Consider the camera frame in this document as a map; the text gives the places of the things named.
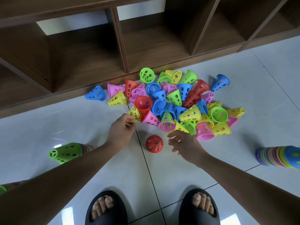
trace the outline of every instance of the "stacked blue cone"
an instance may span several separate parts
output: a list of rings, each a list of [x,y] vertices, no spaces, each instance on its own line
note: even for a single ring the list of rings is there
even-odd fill
[[[163,112],[164,108],[166,106],[166,103],[163,99],[158,99],[153,102],[153,105],[151,107],[151,111],[154,115],[158,116],[160,113]]]
[[[215,92],[216,90],[219,90],[220,88],[222,88],[226,85],[229,85],[229,83],[230,83],[230,81],[226,76],[224,76],[222,74],[218,74],[215,82],[210,87],[210,90]]]
[[[159,116],[162,118],[163,117],[163,113],[167,111],[170,112],[172,115],[173,119],[176,119],[176,115],[175,115],[175,109],[174,109],[174,105],[173,103],[169,103],[168,105],[166,105],[166,107],[163,109],[163,111],[159,114]]]
[[[204,99],[201,99],[201,101],[197,102],[195,105],[199,108],[201,114],[208,115],[208,109]]]
[[[159,92],[153,93],[152,97],[155,99],[162,99],[166,103],[166,90],[161,90]]]
[[[146,87],[146,93],[148,95],[152,95],[160,90],[161,90],[161,86],[158,83],[156,83],[155,81],[153,81],[152,83],[149,83]]]
[[[190,84],[178,84],[177,86],[180,91],[181,100],[185,101],[193,86]]]
[[[85,95],[87,100],[105,100],[105,92],[101,86],[96,86],[93,90],[91,90],[88,94]]]
[[[177,121],[179,121],[179,115],[183,114],[187,110],[187,108],[184,108],[182,106],[174,106],[174,109]]]

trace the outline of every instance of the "person's left hand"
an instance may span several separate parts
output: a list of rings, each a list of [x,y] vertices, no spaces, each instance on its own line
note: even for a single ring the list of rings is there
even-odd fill
[[[135,132],[136,125],[133,122],[135,118],[128,114],[123,114],[114,123],[112,123],[105,142],[117,149],[122,150],[129,142],[132,134]]]

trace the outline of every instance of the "white wall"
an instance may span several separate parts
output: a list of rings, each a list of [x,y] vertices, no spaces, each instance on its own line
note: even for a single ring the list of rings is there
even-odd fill
[[[165,10],[165,4],[166,0],[150,0],[119,6],[117,7],[119,19],[126,20],[139,16],[161,13]],[[37,22],[46,35],[57,34],[65,31],[87,28],[106,23],[107,18],[104,10],[58,17]]]

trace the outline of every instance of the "black slipper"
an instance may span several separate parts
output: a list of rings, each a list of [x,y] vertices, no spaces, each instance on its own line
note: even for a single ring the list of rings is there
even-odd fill
[[[206,196],[210,197],[212,202],[212,206],[214,207],[214,216],[210,215],[204,210],[196,208],[193,203],[192,199],[195,193],[204,193]],[[204,190],[202,189],[193,189],[189,191],[180,206],[179,211],[179,224],[189,224],[189,225],[220,225],[220,217],[218,208],[216,206],[215,201],[213,198]]]
[[[114,201],[114,207],[107,213],[99,216],[95,221],[91,221],[92,208],[99,197],[111,196]],[[88,211],[85,216],[85,225],[127,225],[127,212],[125,205],[119,197],[113,191],[104,191],[99,193],[90,203]]]

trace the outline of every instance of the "tiled floor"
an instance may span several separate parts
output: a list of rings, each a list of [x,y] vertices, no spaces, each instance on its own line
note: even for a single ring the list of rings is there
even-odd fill
[[[218,73],[226,75],[230,85],[216,92],[215,100],[225,107],[246,109],[231,136],[202,142],[203,147],[215,157],[297,196],[300,171],[261,166],[253,152],[261,145],[300,145],[299,58],[300,37],[295,37],[181,69],[184,73],[192,69],[206,82]],[[127,106],[109,107],[106,102],[79,97],[1,119],[0,183],[26,180],[57,166],[48,158],[55,145],[101,145],[110,124],[127,112]],[[145,149],[145,141],[152,134],[164,141],[158,154]],[[65,209],[73,212],[75,225],[84,224],[92,198],[112,189],[125,202],[129,223],[173,225],[178,224],[182,198],[194,187],[212,195],[222,220],[236,214],[242,225],[257,224],[212,177],[171,152],[166,132],[143,123],[138,123],[129,146],[112,158]],[[65,225],[64,212],[50,224]]]

